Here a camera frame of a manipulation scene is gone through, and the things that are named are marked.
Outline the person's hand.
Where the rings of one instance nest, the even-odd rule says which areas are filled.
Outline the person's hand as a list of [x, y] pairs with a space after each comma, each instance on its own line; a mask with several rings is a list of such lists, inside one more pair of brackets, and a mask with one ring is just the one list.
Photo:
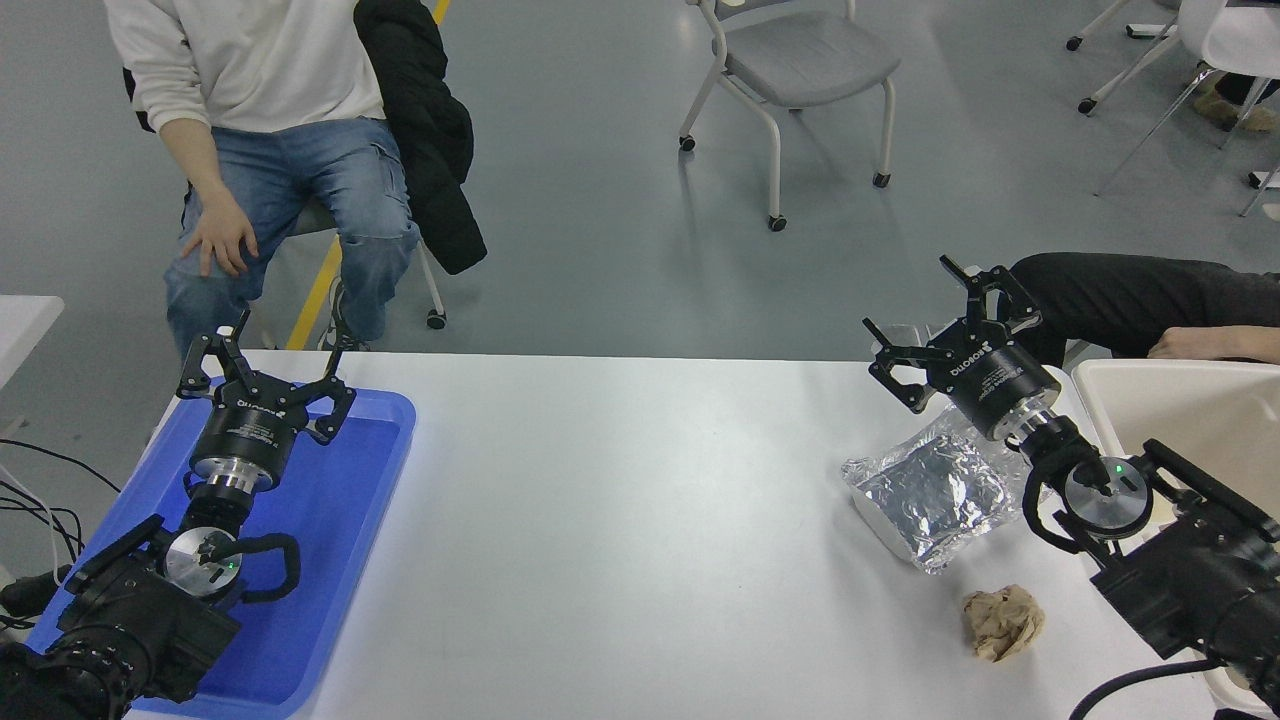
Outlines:
[[1149, 348], [1148, 359], [1222, 360], [1239, 357], [1231, 327], [1171, 327]]

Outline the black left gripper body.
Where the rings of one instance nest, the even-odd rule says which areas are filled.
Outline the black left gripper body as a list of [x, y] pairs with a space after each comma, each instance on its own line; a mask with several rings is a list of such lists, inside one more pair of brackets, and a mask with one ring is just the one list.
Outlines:
[[306, 425], [302, 407], [279, 407], [273, 398], [251, 398], [239, 386], [219, 386], [212, 414], [192, 454], [192, 469], [210, 478], [233, 462], [257, 468], [266, 479], [280, 479], [298, 433]]

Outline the person's right hand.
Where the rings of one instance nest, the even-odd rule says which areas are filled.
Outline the person's right hand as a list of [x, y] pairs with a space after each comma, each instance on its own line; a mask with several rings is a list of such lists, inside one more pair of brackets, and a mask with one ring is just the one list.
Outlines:
[[250, 270], [250, 260], [259, 256], [253, 227], [233, 195], [223, 188], [195, 192], [200, 213], [195, 229], [183, 243], [180, 259], [196, 260], [200, 277], [212, 277], [220, 269], [229, 277]]

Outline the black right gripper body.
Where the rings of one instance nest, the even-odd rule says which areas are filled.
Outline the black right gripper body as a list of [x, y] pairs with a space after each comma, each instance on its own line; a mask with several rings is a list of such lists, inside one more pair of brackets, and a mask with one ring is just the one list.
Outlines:
[[932, 386], [982, 433], [995, 433], [1028, 400], [1052, 406], [1061, 391], [1061, 384], [1012, 341], [984, 341], [977, 348], [954, 351], [932, 370]]

